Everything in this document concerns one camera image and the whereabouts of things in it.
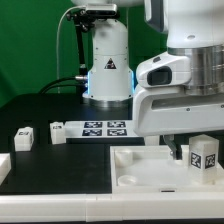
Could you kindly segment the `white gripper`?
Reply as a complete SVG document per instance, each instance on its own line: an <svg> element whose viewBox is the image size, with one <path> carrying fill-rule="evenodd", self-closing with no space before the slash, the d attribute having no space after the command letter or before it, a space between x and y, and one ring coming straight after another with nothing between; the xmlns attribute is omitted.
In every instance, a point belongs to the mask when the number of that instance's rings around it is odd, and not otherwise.
<svg viewBox="0 0 224 224"><path fill-rule="evenodd" d="M142 62L136 71L132 120L139 136L164 135L174 160L182 148L169 134L224 129L224 93L192 96L185 92L191 80L190 59L167 52Z"/></svg>

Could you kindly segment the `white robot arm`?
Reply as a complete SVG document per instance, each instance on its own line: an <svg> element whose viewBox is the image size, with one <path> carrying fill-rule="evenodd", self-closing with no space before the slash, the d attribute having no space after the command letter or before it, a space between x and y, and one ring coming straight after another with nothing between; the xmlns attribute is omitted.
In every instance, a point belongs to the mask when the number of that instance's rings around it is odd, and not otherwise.
<svg viewBox="0 0 224 224"><path fill-rule="evenodd" d="M137 67L136 134L161 135L179 159L173 135L224 129L224 0L72 1L142 4L147 25L167 36L166 51Z"/></svg>

